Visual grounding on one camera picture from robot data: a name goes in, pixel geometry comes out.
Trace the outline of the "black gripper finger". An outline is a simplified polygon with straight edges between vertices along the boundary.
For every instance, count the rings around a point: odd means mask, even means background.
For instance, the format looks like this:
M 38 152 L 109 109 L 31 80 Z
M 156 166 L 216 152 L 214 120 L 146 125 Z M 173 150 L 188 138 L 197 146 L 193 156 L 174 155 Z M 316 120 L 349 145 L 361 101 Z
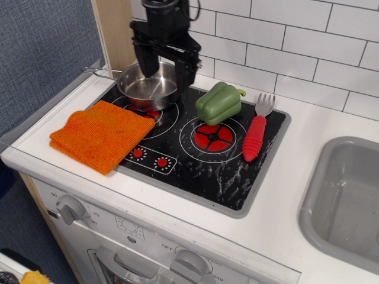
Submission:
M 184 59 L 175 60 L 175 77 L 176 87 L 179 91 L 185 91 L 187 87 L 192 85 L 198 69 L 198 59 Z
M 151 46 L 134 44 L 134 50 L 142 73 L 146 78 L 152 77 L 159 70 L 158 55 Z

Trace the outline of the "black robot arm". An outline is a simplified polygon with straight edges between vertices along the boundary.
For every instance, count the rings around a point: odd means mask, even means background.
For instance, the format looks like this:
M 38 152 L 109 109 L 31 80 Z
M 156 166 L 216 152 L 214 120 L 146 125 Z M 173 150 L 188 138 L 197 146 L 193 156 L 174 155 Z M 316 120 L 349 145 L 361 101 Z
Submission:
M 190 35 L 188 1 L 142 1 L 147 21 L 132 21 L 133 45 L 142 73 L 152 77 L 159 70 L 159 58 L 175 63 L 177 90 L 194 83 L 200 67 L 201 46 Z

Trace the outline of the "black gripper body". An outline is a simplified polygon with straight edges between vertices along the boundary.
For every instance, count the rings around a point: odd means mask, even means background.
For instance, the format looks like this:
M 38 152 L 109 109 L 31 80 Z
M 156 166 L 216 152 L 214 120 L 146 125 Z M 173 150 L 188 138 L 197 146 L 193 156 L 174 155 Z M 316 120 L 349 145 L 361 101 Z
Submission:
M 139 43 L 151 46 L 155 54 L 173 62 L 177 59 L 189 61 L 201 50 L 198 44 L 189 35 L 192 21 L 200 16 L 200 10 L 194 18 L 190 16 L 188 5 L 145 5 L 147 20 L 132 21 L 133 45 Z

